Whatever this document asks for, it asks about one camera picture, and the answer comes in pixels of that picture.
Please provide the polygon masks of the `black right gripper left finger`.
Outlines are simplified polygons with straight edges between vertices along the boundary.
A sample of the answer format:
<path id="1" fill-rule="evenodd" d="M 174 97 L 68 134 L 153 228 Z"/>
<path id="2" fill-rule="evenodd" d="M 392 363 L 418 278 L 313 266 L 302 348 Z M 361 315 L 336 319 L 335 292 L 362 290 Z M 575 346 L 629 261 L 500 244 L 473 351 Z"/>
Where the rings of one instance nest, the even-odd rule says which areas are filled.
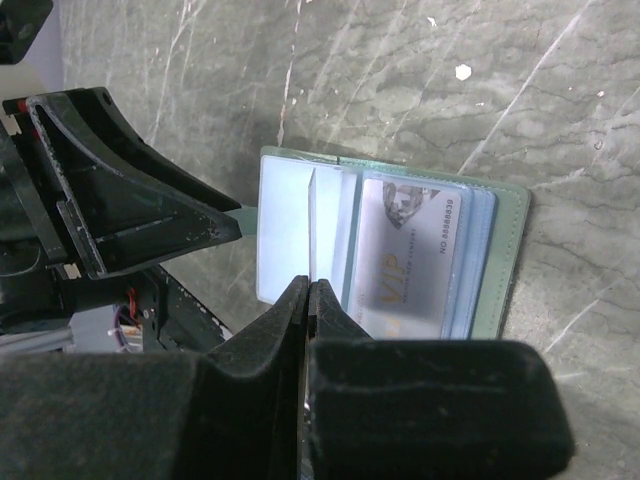
<path id="1" fill-rule="evenodd" d="M 296 479 L 309 282 L 207 354 L 1 359 L 5 479 Z"/>

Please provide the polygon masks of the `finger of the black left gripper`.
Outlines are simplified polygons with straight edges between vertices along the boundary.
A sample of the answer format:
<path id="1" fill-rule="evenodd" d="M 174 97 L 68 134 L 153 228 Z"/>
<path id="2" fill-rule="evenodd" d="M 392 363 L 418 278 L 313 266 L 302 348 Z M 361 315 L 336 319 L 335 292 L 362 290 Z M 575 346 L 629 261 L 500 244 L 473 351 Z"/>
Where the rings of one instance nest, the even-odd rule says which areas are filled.
<path id="1" fill-rule="evenodd" d="M 104 87 L 25 106 L 54 176 L 56 208 L 84 272 L 106 279 L 241 238 L 240 204 L 159 154 Z"/>

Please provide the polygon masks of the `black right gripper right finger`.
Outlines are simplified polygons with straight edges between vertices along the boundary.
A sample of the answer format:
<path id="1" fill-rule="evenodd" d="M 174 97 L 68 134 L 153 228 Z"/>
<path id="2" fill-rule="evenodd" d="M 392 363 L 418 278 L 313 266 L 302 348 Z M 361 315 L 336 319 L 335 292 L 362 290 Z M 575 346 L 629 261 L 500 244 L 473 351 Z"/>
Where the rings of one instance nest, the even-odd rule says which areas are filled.
<path id="1" fill-rule="evenodd" d="M 318 479 L 549 479 L 575 440 L 540 354 L 507 340 L 375 340 L 330 284 L 309 291 Z"/>

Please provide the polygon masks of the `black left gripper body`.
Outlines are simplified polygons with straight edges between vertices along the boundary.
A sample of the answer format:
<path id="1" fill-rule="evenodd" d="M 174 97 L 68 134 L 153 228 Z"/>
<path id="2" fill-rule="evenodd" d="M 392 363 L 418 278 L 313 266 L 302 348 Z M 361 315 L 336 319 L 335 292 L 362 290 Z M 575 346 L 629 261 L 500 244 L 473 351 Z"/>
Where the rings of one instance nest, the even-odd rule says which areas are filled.
<path id="1" fill-rule="evenodd" d="M 60 196 L 25 101 L 2 103 L 17 133 L 1 134 L 1 331 L 22 334 L 65 326 L 79 312 L 118 306 L 162 347 L 176 310 L 177 281 L 161 262 L 131 274 L 92 279 L 83 270 L 56 208 Z"/>

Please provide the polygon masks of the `green card holder wallet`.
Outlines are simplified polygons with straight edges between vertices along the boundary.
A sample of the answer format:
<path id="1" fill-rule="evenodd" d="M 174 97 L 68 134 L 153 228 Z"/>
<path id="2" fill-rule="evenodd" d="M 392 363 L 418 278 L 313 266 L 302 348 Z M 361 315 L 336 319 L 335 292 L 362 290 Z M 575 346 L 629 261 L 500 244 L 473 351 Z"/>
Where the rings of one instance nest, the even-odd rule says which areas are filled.
<path id="1" fill-rule="evenodd" d="M 308 275 L 374 338 L 495 339 L 530 200 L 503 182 L 264 147 L 243 217 L 257 298 Z"/>

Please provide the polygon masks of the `white VIP credit card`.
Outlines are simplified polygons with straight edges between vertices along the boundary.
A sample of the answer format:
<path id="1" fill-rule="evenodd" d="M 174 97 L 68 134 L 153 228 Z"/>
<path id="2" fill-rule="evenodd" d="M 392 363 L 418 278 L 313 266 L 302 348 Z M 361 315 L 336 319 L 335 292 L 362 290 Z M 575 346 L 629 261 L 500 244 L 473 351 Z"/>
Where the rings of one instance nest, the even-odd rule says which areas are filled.
<path id="1" fill-rule="evenodd" d="M 349 314 L 369 335 L 440 337 L 472 200 L 461 185 L 364 179 Z"/>

